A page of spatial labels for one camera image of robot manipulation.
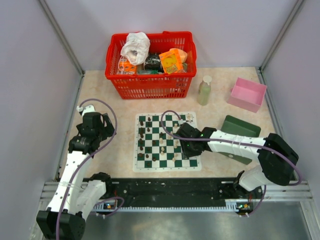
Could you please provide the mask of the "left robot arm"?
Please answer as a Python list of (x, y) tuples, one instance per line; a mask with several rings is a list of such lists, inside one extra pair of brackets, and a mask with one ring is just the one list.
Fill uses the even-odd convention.
[(109, 175), (97, 173), (82, 183), (101, 142), (115, 136), (108, 114), (101, 114), (93, 105), (77, 107), (82, 123), (68, 144), (67, 159), (57, 189), (45, 210), (40, 210), (36, 222), (47, 240), (80, 240), (86, 221), (99, 198), (109, 198), (114, 191)]

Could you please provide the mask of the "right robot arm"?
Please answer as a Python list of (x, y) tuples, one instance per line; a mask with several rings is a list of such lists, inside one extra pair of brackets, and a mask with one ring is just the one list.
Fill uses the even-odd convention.
[(248, 137), (212, 127), (198, 130), (185, 122), (175, 135), (180, 140), (183, 154), (188, 158), (208, 151), (256, 161), (257, 166), (237, 176), (233, 192), (239, 198), (245, 198), (252, 190), (263, 185), (290, 185), (299, 160), (297, 153), (275, 133), (267, 137)]

